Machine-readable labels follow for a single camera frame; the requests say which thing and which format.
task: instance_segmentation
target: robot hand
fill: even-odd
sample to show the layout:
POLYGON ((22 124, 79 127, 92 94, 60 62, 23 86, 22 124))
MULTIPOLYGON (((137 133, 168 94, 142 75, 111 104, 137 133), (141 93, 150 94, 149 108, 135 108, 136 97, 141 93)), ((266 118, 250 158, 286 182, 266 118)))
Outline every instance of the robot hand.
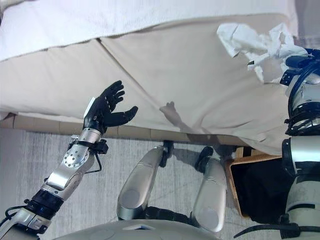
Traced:
POLYGON ((121 126, 131 121, 138 111, 137 106, 125 112, 112 113, 116 105, 124 99, 122 96, 125 91, 120 91, 123 88, 122 82, 116 81, 106 88, 91 105, 89 104, 82 129, 96 129, 103 135, 108 127, 121 126))

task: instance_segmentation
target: silver metal arm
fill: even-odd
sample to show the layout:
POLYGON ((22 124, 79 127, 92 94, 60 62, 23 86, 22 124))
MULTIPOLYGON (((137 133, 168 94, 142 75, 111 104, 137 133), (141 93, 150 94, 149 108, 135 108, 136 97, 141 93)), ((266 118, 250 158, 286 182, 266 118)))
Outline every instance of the silver metal arm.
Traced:
POLYGON ((121 81, 117 81, 106 88, 100 96, 94 98, 87 107, 84 114, 83 130, 81 135, 72 141, 69 149, 62 158, 61 164, 45 180, 41 189, 25 201, 26 206, 19 206, 20 210, 8 214, 0 223, 0 240, 10 239, 12 227, 19 227, 20 231, 34 236, 43 234, 51 223, 52 217, 60 209, 78 187, 84 174, 92 167, 94 157, 97 157, 99 166, 101 164, 98 154, 105 154, 108 150, 105 140, 101 136, 108 127, 120 126, 128 123, 137 113, 138 108, 134 106, 125 112, 113 112, 116 105, 124 98, 125 92, 121 81))
MULTIPOLYGON (((79 139, 88 143, 95 143, 101 138, 101 133, 95 129, 85 128, 79 139)), ((89 147, 74 144, 69 149, 59 167, 51 173, 42 185, 42 194, 49 193, 56 196, 63 203, 78 187, 83 175, 94 163, 94 155, 89 147)), ((0 239, 16 224, 28 227, 31 230, 45 232, 51 224, 51 217, 43 217, 28 209, 21 208, 0 231, 0 239)))
MULTIPOLYGON (((94 144, 101 138, 101 133, 92 128, 85 128, 78 137, 79 141, 94 144)), ((59 167, 53 171, 41 189, 67 200, 78 187, 85 172, 94 164, 95 156, 88 146, 74 144, 69 149, 59 167)))

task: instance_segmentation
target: floor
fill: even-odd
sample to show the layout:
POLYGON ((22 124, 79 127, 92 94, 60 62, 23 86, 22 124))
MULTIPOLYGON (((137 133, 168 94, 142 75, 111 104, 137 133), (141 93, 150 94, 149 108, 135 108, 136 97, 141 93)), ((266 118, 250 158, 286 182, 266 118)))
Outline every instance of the floor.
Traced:
MULTIPOLYGON (((0 213, 21 205, 41 187, 43 179, 61 162, 70 136, 0 129, 0 213)), ((62 205, 42 240, 117 220, 118 194, 144 154, 161 142, 135 139, 108 139, 109 151, 101 156, 102 172, 86 175, 74 194, 62 205)), ((149 206, 189 215, 202 181, 202 174, 192 167, 204 146, 175 143, 173 156, 160 168, 149 206)), ((231 240, 241 230, 255 225, 241 218, 227 194, 225 223, 216 234, 231 240)), ((275 231, 259 231, 239 240, 281 239, 275 231)))

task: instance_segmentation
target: crumpled paper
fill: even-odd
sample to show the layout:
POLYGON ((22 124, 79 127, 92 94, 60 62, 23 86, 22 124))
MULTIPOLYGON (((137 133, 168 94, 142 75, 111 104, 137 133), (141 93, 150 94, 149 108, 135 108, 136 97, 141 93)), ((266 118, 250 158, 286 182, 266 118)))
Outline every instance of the crumpled paper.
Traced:
POLYGON ((248 58, 248 71, 254 70, 262 83, 278 84, 288 69, 286 59, 307 54, 303 47, 295 45, 284 23, 272 28, 269 35, 258 34, 243 23, 223 23, 216 33, 231 57, 242 53, 248 58))

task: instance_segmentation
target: wire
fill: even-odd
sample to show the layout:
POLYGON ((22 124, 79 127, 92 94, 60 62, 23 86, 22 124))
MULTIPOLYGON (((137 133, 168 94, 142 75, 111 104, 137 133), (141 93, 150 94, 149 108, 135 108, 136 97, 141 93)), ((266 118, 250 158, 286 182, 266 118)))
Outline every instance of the wire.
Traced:
POLYGON ((11 215, 6 216, 6 217, 0 222, 0 228, 1 228, 1 226, 2 226, 6 221, 10 220, 14 215, 16 215, 16 213, 17 213, 17 212, 14 212, 14 213, 12 213, 11 215))
POLYGON ((0 222, 0 228, 1 226, 8 220, 11 220, 11 218, 17 214, 18 211, 9 214, 9 211, 15 210, 15 209, 21 209, 23 207, 25 207, 26 205, 22 205, 22 206, 13 206, 13 207, 9 207, 6 211, 5 211, 5 218, 0 222))
POLYGON ((9 207, 9 208, 5 211, 5 216, 6 216, 7 218, 9 218, 9 217, 10 217, 9 211, 12 211, 12 210, 15 210, 15 209, 20 209, 20 208, 23 208, 23 207, 26 207, 26 205, 9 207))
POLYGON ((87 171, 87 172, 85 172, 84 174, 97 173, 97 172, 100 172, 100 171, 102 170, 102 165, 101 165, 101 162, 100 162, 98 153, 95 152, 94 155, 95 155, 96 161, 97 161, 98 164, 99 164, 99 169, 98 169, 98 170, 93 170, 93 171, 87 171))
POLYGON ((233 238, 240 237, 241 235, 259 231, 259 230, 280 230, 280 231, 289 231, 289 232, 296 232, 298 236, 301 232, 314 232, 320 233, 319 226, 299 226, 296 223, 292 223, 290 225, 277 225, 277 224, 262 224, 248 227, 247 229, 239 232, 238 234, 234 235, 233 238))

